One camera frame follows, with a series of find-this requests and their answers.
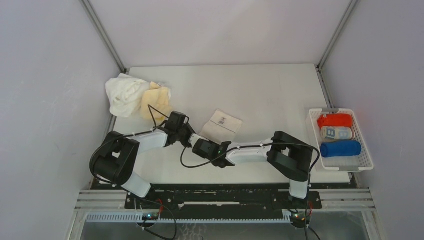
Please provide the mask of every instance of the orange rolled towel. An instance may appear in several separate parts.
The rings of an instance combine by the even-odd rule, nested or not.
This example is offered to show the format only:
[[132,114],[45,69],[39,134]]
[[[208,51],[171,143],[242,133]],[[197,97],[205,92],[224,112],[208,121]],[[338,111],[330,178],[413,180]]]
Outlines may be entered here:
[[346,113],[325,114],[317,120],[319,128],[326,127],[352,127],[352,116]]

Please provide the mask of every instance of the white towel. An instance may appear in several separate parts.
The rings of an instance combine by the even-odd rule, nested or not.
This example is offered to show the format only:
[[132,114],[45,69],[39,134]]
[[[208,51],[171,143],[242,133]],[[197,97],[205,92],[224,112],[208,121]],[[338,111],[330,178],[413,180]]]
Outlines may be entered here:
[[149,89],[149,82],[123,73],[111,78],[106,82],[110,113],[117,117],[131,116],[140,109],[143,93]]
[[242,125],[242,120],[216,110],[199,135],[217,144],[232,142]]

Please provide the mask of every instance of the red wire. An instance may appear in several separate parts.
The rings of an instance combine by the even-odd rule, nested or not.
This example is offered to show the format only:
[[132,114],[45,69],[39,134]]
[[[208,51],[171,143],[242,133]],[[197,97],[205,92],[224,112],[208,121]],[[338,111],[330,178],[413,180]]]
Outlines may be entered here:
[[314,209],[314,206],[312,205],[311,201],[308,201],[307,203],[308,203],[309,208],[310,208],[310,212],[309,212],[309,216],[310,216],[310,215],[312,215],[312,210]]
[[[162,205],[164,204],[160,198],[158,198],[156,201],[159,201],[159,203]],[[158,214],[161,214],[163,210],[164,210],[164,206],[160,206]]]

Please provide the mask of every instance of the rolled towel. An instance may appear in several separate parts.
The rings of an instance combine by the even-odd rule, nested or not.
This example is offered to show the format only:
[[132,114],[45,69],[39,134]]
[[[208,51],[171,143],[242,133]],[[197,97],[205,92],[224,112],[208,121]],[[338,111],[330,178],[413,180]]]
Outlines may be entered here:
[[345,126],[323,126],[321,138],[324,142],[331,143],[338,140],[351,140],[354,138],[352,129]]
[[318,120],[319,128],[327,127],[352,127],[352,116],[346,113],[324,114]]
[[143,94],[150,89],[147,81],[119,74],[106,82],[106,94],[110,102],[110,113],[127,118],[140,109]]
[[323,142],[319,148],[321,156],[330,157],[349,157],[361,154],[361,144],[355,140]]

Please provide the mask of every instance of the barcode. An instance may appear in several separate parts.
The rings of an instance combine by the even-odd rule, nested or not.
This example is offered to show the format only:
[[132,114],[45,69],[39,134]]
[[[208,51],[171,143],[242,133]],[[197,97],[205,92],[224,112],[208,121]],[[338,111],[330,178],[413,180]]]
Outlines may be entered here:
[[225,117],[221,117],[221,120],[219,120],[219,123],[218,124],[223,125],[224,122],[225,122],[225,120],[226,120]]

